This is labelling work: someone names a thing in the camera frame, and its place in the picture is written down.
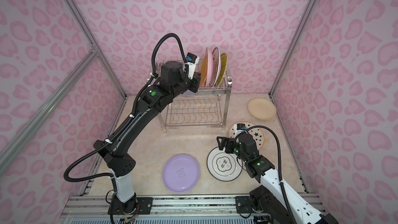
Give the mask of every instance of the heart-patterned wallpaper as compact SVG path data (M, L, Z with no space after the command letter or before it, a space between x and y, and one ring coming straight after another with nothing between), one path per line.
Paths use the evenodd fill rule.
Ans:
M218 46L229 57L234 92L269 92L308 0L75 0L127 93L149 77L168 32L185 53ZM182 60L175 40L157 62Z
M0 0L0 153L91 49L62 0Z
M65 169L105 137L121 101L94 60L0 178L1 223L57 223L69 196L82 186L65 181ZM92 161L77 165L71 177L87 176Z
M398 223L398 0L320 0L275 99L327 211Z

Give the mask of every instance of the pink wall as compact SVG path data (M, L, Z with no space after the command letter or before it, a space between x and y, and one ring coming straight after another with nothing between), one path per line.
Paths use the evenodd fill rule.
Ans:
M0 222L56 222L82 183L63 178L67 166L93 150L116 115L121 97L97 60L91 64L35 137L0 178ZM87 159L71 171L83 177Z
M217 45L229 56L235 92L269 92L307 0L76 0L127 93L151 72L153 47L167 32L185 52ZM157 62L182 60L174 40Z
M320 0L276 105L340 223L398 222L398 0Z
M87 50L62 0L0 0L0 153Z

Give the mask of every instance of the purple plate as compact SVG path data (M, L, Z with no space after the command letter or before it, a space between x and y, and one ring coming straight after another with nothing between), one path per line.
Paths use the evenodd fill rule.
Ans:
M173 192L185 192L195 186L199 179L199 164L187 154L178 154L163 168L164 185Z

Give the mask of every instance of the metal dish rack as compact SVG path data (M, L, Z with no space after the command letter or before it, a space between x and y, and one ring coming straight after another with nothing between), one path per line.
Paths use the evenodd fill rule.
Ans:
M166 127L207 126L225 130L231 97L232 76L227 66L225 77L218 87L200 87L197 93L186 91L178 96L166 109L166 121L161 114L158 119L163 132ZM224 112L221 112L221 95L225 94Z

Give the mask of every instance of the dish rack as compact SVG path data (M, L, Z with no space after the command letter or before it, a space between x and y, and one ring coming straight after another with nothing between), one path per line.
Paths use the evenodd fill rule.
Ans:
M231 88L232 76L227 66L224 79L218 87L200 87L196 93L188 90L183 95L177 96L167 106L165 120L161 114L158 114L163 132L167 132L166 127L183 126L221 127L221 130L225 130ZM221 95L223 94L226 97L222 113Z

